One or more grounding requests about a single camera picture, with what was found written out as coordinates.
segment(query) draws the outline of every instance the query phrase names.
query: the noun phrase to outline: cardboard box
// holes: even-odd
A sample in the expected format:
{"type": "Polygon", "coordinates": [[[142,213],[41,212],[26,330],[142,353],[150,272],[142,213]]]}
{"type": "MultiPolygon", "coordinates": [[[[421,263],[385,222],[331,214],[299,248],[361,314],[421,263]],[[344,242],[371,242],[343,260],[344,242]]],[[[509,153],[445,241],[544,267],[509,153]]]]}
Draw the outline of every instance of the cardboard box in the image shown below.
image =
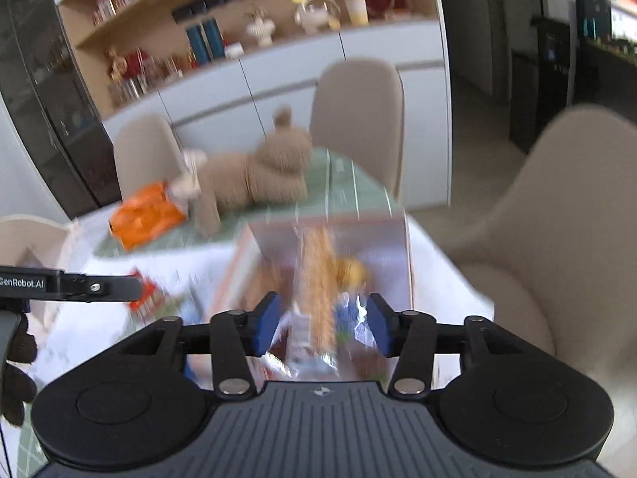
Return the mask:
{"type": "Polygon", "coordinates": [[[329,219],[315,217],[249,223],[239,238],[233,261],[206,315],[242,308],[241,298],[261,261],[280,265],[284,278],[289,281],[299,256],[299,236],[307,227],[326,227],[332,234],[336,255],[351,255],[365,264],[369,272],[367,292],[380,293],[396,311],[413,309],[406,217],[363,214],[360,217],[339,215],[329,219]]]}

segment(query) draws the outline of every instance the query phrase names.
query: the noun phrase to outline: black cabinet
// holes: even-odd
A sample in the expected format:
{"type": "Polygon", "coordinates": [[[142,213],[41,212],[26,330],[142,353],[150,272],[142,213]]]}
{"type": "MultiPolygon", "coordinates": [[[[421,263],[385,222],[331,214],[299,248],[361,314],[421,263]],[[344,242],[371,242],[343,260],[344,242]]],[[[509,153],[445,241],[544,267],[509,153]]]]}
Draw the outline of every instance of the black cabinet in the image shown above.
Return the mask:
{"type": "Polygon", "coordinates": [[[69,217],[120,199],[112,145],[74,66],[53,0],[0,0],[0,94],[69,217]]]}
{"type": "Polygon", "coordinates": [[[566,107],[570,30],[566,23],[536,18],[537,55],[512,51],[509,139],[529,152],[550,120],[566,107]]]}

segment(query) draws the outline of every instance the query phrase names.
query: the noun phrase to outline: snack package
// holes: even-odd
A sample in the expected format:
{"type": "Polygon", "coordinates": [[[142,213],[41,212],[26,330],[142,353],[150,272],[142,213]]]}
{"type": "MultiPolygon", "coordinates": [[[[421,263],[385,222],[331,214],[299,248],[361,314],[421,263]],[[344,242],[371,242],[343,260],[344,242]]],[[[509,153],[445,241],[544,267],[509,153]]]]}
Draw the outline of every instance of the snack package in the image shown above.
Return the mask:
{"type": "Polygon", "coordinates": [[[367,326],[365,265],[352,256],[337,257],[325,228],[302,230],[300,241],[289,309],[268,353],[250,358],[257,387],[266,380],[377,380],[385,385],[390,364],[367,326]]]}
{"type": "Polygon", "coordinates": [[[186,214],[168,199],[166,184],[160,182],[125,199],[109,225],[111,235],[128,251],[161,237],[186,219],[186,214]]]}
{"type": "Polygon", "coordinates": [[[295,275],[287,363],[302,380],[337,378],[336,260],[325,228],[301,234],[301,256],[295,275]]]}

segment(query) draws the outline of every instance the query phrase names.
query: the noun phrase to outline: black glove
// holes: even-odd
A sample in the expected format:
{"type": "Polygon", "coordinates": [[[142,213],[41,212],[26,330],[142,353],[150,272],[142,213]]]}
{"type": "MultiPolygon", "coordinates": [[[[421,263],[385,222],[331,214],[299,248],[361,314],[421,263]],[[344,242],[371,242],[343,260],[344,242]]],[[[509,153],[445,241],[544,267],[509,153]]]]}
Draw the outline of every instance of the black glove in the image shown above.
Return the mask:
{"type": "MultiPolygon", "coordinates": [[[[29,321],[20,313],[20,324],[9,346],[7,361],[32,363],[37,356],[36,338],[27,334],[29,321]]],[[[24,404],[32,403],[36,398],[37,387],[33,379],[19,368],[6,363],[4,367],[4,386],[0,398],[0,413],[14,426],[24,422],[24,404]]]]}

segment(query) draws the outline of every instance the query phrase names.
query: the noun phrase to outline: plastic bag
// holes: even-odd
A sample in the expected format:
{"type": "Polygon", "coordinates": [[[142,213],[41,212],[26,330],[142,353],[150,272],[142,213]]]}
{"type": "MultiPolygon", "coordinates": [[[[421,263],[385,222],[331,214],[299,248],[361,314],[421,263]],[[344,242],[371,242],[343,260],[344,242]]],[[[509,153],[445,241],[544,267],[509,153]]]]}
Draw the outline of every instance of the plastic bag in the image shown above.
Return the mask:
{"type": "Polygon", "coordinates": [[[164,182],[145,186],[126,199],[110,220],[111,235],[125,250],[157,239],[186,220],[166,196],[164,182]]]}
{"type": "Polygon", "coordinates": [[[302,233],[299,262],[287,363],[302,380],[336,379],[334,306],[338,284],[332,239],[325,228],[302,233]]]}

